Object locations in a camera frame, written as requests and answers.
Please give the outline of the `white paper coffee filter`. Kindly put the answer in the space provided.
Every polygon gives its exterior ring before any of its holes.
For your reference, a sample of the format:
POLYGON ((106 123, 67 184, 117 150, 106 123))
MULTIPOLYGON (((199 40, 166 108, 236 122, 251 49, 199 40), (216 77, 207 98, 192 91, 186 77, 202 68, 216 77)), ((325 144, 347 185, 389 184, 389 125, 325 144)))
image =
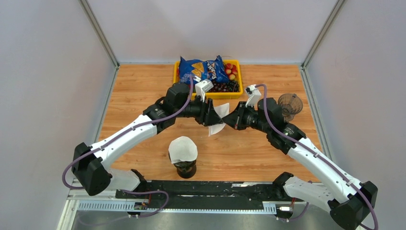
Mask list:
POLYGON ((169 145, 169 157, 172 164, 191 162, 197 159, 198 149, 196 144, 186 136, 173 140, 169 145))

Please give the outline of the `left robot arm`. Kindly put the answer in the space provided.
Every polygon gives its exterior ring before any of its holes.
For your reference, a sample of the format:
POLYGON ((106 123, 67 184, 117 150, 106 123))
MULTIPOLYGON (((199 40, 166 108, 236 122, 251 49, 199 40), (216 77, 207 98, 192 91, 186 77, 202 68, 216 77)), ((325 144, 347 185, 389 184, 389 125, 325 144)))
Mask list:
POLYGON ((215 111, 213 100, 205 97, 212 87, 209 80, 195 86, 177 82, 167 90, 165 96, 120 131, 90 146, 78 144, 73 162, 67 169, 80 182, 80 189, 90 196, 107 188, 124 189, 134 198, 142 198, 147 186, 140 181, 140 173, 136 170, 113 170, 112 163, 140 142, 172 126, 178 117, 192 117, 205 127, 221 124, 223 120, 215 111))

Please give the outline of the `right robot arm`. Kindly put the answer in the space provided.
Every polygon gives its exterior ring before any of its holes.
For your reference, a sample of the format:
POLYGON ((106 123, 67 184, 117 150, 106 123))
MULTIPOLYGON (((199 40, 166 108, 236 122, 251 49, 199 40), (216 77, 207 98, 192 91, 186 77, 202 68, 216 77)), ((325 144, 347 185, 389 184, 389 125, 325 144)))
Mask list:
POLYGON ((361 182, 327 158, 297 126, 286 122, 282 108, 273 98, 259 100, 255 109, 239 102, 223 117, 236 130, 248 127, 266 133, 268 142, 285 155, 301 163, 324 185, 303 181, 284 172, 275 179, 273 193, 279 200, 299 198, 328 212, 345 230, 355 230, 368 215, 376 217, 378 188, 371 181, 361 182))

